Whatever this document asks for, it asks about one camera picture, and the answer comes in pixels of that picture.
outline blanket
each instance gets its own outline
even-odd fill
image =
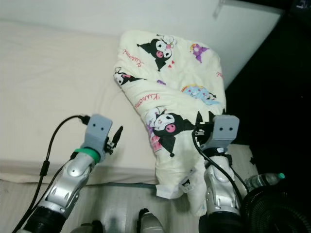
[[[200,42],[128,31],[120,40],[114,78],[149,133],[157,195],[173,199],[187,193],[191,212],[204,215],[204,159],[191,133],[198,113],[209,121],[209,112],[220,115],[225,109],[218,55]]]

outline white wall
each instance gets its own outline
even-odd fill
[[[226,87],[281,13],[234,0],[0,0],[2,19],[118,36],[140,29],[202,41],[219,54]]]

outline floor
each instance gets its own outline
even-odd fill
[[[248,146],[230,145],[233,167],[243,179],[257,174],[249,161]],[[35,192],[35,183],[0,181],[0,232],[10,233],[27,209]],[[62,233],[70,233],[82,223],[100,220],[106,233],[135,233],[141,208],[158,217],[167,233],[197,233],[199,218],[189,212],[187,196],[167,200],[156,196],[154,185],[102,184],[87,186],[66,221]]]

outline bed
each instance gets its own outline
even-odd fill
[[[112,78],[118,37],[10,21],[0,21],[0,31],[0,179],[37,182],[56,126],[99,113],[113,120],[110,136],[124,130],[88,183],[157,183],[148,133]],[[78,120],[61,128],[44,182],[80,147],[85,129]]]

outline water bottle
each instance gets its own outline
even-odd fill
[[[265,173],[260,175],[251,176],[245,180],[245,183],[249,189],[252,191],[255,188],[267,185],[275,185],[284,179],[285,175],[283,173]]]

